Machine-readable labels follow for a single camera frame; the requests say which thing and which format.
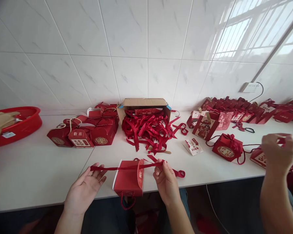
wall tile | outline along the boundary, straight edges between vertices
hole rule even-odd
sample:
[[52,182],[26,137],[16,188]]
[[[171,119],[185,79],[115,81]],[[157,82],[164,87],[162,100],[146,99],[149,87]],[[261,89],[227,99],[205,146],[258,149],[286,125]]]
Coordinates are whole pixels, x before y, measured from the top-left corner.
[[212,62],[197,102],[201,105],[206,97],[253,99],[255,93],[239,91],[245,82],[253,79],[261,66],[260,63]]
[[28,106],[43,110],[63,109],[24,53],[0,52],[0,78]]
[[48,0],[70,54],[109,56],[98,1]]
[[0,110],[26,104],[0,79]]
[[68,54],[45,1],[0,1],[0,18],[24,52]]
[[164,98],[173,104],[180,60],[148,59],[148,98]]
[[19,44],[13,38],[9,30],[0,20],[0,51],[23,52]]
[[212,60],[234,0],[193,0],[183,59]]
[[147,57],[147,0],[100,0],[111,56]]
[[92,106],[69,55],[28,54],[54,95],[66,110]]
[[197,106],[197,98],[210,66],[210,61],[181,61],[173,107]]
[[147,59],[112,57],[121,101],[147,98]]
[[240,62],[273,1],[237,0],[227,21],[214,60]]
[[181,59],[192,0],[148,0],[148,57]]
[[93,105],[120,101],[110,57],[72,56]]
[[273,55],[270,63],[293,64],[293,30]]
[[256,81],[264,86],[259,102],[271,98],[276,103],[286,103],[293,99],[293,65],[270,63]]
[[272,4],[241,61],[263,63],[292,21],[293,1]]

human hand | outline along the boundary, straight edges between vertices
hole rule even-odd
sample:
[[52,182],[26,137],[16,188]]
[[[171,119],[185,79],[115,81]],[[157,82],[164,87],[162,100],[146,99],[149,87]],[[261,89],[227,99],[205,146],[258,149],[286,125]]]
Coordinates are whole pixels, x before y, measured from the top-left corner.
[[72,184],[64,203],[64,212],[70,215],[84,215],[106,180],[107,171],[90,171],[90,167]]
[[178,182],[172,167],[166,162],[163,162],[161,168],[155,167],[153,177],[156,181],[160,196],[166,206],[181,202]]
[[15,123],[15,118],[13,116],[19,115],[19,112],[10,112],[10,113],[3,113],[0,112],[0,129],[5,127],[9,127]]
[[[277,140],[285,137],[284,147]],[[278,133],[263,136],[261,148],[267,158],[266,171],[287,175],[293,165],[293,138],[290,134]]]

power strip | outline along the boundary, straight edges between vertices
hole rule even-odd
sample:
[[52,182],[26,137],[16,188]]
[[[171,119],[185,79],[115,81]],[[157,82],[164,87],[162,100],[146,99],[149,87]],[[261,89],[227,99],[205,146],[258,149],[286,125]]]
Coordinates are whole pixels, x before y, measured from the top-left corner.
[[259,83],[246,82],[242,86],[240,92],[242,92],[242,93],[254,93],[258,86],[259,86]]

open cardboard box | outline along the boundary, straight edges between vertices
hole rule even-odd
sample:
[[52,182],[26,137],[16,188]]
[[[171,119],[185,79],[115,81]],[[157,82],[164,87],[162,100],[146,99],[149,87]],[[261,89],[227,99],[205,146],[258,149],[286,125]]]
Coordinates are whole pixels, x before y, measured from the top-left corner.
[[167,115],[167,121],[170,120],[171,107],[163,98],[125,98],[121,104],[117,105],[117,113],[120,124],[126,116],[125,110],[162,108]]

white table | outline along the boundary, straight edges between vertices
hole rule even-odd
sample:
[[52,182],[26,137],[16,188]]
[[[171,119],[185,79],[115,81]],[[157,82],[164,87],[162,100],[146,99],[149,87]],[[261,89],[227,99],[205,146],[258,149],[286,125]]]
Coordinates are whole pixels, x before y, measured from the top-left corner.
[[[174,122],[175,125],[186,123],[190,112],[181,112],[180,116],[181,118]],[[0,212],[62,203],[71,184],[82,171],[95,162],[100,162],[105,167],[115,167],[118,166],[121,159],[148,159],[145,145],[140,144],[140,150],[136,152],[135,147],[126,142],[120,126],[111,146],[99,146],[94,149],[56,147],[46,135],[63,119],[70,117],[72,116],[42,116],[43,126],[38,131],[29,137],[0,148]],[[226,131],[216,131],[214,136],[225,132],[234,134],[244,144],[260,144],[261,137],[268,133],[293,134],[293,122],[278,123],[274,119],[264,125],[245,123],[244,127],[253,128],[255,134],[241,132],[237,128],[232,129],[233,125],[230,124]],[[243,165],[238,165],[235,161],[228,162],[213,153],[212,148],[205,145],[205,141],[199,137],[196,138],[204,152],[191,156],[181,144],[182,140],[195,137],[191,129],[187,136],[182,135],[178,130],[176,137],[178,139],[170,139],[167,142],[167,150],[171,151],[171,154],[158,153],[155,157],[167,160],[178,171],[185,171],[186,177],[178,178],[180,187],[238,180],[265,174],[265,169],[249,160],[249,154],[246,155]],[[249,151],[252,148],[252,146],[245,147],[245,150]],[[157,190],[152,176],[153,170],[152,167],[145,169],[144,192]],[[96,199],[117,196],[112,190],[115,173],[115,171],[106,173],[107,180]]]

